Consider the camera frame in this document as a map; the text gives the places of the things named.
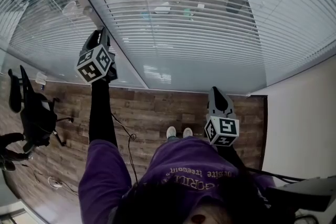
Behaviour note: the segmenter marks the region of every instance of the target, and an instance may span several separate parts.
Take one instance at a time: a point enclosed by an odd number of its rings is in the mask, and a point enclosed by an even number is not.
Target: purple shirt
[[[173,178],[177,184],[185,186],[185,198],[181,203],[185,210],[191,210],[204,197],[220,200],[216,187],[218,179],[234,177],[237,173],[237,168],[220,157],[207,142],[190,136],[161,145],[139,184],[164,183]],[[110,211],[131,186],[130,175],[117,147],[104,140],[93,141],[79,183],[83,223],[106,224]]]

